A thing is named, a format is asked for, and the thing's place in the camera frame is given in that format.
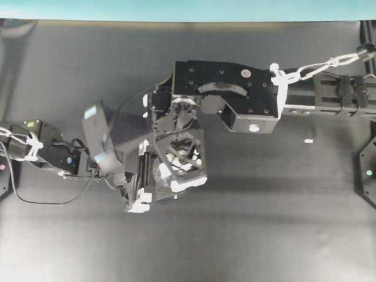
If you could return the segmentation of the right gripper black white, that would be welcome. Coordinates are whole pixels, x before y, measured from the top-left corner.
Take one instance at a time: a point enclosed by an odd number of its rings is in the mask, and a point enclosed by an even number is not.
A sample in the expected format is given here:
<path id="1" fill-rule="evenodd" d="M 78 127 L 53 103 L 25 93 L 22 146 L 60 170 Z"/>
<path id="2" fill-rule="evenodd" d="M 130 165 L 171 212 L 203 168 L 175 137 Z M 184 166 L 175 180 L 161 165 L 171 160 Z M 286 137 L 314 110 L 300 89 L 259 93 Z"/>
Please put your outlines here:
<path id="1" fill-rule="evenodd" d="M 158 83 L 154 89 L 143 95 L 142 103 L 154 132 L 184 132 L 199 130 L 197 113 L 202 97 L 173 93 L 173 79 Z"/>

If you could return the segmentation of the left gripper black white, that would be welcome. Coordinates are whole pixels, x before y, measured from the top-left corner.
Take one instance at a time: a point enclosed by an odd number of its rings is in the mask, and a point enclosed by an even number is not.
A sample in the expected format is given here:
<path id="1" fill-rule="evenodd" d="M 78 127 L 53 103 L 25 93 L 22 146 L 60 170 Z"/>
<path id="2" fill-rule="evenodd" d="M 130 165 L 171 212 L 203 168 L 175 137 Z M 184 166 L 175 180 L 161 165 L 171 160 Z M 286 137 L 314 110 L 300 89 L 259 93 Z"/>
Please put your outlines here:
<path id="1" fill-rule="evenodd" d="M 139 145 L 137 173 L 125 172 L 122 184 L 118 185 L 122 198 L 123 210 L 128 213 L 145 213 L 150 210 L 150 203 L 173 198 L 171 191 L 155 188 L 153 195 L 146 192 L 149 184 L 150 154 L 153 162 L 159 158 L 170 170 L 184 167 L 188 172 L 206 171 L 206 156 L 201 130 L 188 130 L 182 133 L 156 136 L 152 144 L 145 139 Z"/>

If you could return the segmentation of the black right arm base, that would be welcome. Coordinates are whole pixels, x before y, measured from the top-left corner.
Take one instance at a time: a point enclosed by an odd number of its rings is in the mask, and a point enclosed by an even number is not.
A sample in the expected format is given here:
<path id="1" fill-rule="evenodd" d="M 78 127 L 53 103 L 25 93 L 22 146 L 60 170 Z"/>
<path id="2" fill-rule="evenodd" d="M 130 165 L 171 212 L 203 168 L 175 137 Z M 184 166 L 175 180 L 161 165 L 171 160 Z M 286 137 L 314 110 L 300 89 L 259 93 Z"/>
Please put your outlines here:
<path id="1" fill-rule="evenodd" d="M 355 193 L 375 210 L 375 137 L 354 155 Z"/>

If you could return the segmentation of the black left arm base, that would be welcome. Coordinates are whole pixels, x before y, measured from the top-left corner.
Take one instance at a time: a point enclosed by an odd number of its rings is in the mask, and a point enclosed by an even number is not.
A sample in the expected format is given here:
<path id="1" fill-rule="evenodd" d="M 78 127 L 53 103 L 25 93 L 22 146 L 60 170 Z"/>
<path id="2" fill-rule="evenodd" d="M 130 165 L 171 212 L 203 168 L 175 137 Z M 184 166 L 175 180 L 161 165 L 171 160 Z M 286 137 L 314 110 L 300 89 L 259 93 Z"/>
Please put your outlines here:
<path id="1" fill-rule="evenodd" d="M 20 164 L 12 160 L 12 167 L 14 171 L 14 179 L 15 179 L 15 184 L 18 184 L 19 182 L 19 175 L 20 175 Z M 11 182 L 11 172 L 9 169 L 9 164 L 6 161 L 5 157 L 1 156 L 1 172 L 0 172 L 0 196 L 1 200 L 5 199 L 8 197 L 10 194 L 13 193 L 13 188 L 12 188 L 12 182 Z"/>

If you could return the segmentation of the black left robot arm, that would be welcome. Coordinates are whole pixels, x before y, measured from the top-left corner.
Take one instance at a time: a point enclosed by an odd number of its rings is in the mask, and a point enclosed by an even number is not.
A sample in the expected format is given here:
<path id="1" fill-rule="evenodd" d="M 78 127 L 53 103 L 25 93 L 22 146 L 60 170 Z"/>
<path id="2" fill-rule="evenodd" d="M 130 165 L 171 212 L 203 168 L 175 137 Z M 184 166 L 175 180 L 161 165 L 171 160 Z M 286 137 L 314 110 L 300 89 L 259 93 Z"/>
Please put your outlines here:
<path id="1" fill-rule="evenodd" d="M 1 123 L 1 195 L 15 191 L 13 163 L 27 162 L 63 179 L 104 181 L 120 191 L 123 208 L 130 213 L 149 211 L 157 197 L 169 197 L 206 183 L 203 131 L 189 129 L 140 141 L 136 173 L 125 170 L 126 152 L 119 146 L 95 151 L 80 139 L 67 142 L 61 133 L 39 120 L 23 126 Z"/>

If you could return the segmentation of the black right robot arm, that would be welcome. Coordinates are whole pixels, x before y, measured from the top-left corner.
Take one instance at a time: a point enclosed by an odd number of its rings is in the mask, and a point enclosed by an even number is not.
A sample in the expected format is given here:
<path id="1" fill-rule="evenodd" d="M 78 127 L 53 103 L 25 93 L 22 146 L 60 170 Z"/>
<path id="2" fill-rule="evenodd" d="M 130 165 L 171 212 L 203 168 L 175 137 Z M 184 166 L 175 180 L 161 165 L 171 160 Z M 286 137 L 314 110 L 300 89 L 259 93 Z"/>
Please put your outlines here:
<path id="1" fill-rule="evenodd" d="M 172 74 L 143 96 L 156 133 L 198 127 L 197 115 L 217 115 L 229 131 L 271 133 L 283 115 L 375 120 L 375 79 L 314 68 L 257 69 L 230 62 L 177 61 Z"/>

